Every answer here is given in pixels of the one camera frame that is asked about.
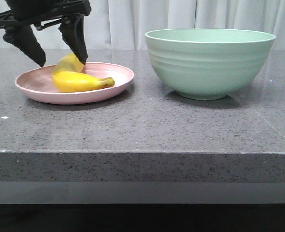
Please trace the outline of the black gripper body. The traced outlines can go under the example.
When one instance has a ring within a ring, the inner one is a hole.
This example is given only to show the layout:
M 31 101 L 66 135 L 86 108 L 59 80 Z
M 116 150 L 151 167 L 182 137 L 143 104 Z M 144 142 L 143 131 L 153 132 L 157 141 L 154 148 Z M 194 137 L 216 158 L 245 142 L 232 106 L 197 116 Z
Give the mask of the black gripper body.
M 7 0 L 9 10 L 0 13 L 0 29 L 34 25 L 43 30 L 56 24 L 73 25 L 88 16 L 87 0 Z

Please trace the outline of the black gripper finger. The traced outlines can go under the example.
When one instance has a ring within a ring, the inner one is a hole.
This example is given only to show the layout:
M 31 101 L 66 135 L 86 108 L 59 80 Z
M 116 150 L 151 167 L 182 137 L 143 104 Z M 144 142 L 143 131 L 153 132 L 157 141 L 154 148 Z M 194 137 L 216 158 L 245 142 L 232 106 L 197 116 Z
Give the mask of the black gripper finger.
M 6 27 L 3 39 L 22 51 L 40 67 L 46 63 L 46 54 L 38 43 L 30 25 Z
M 74 14 L 66 17 L 65 21 L 60 24 L 59 31 L 64 42 L 77 56 L 78 60 L 85 64 L 88 53 L 84 38 L 84 16 Z

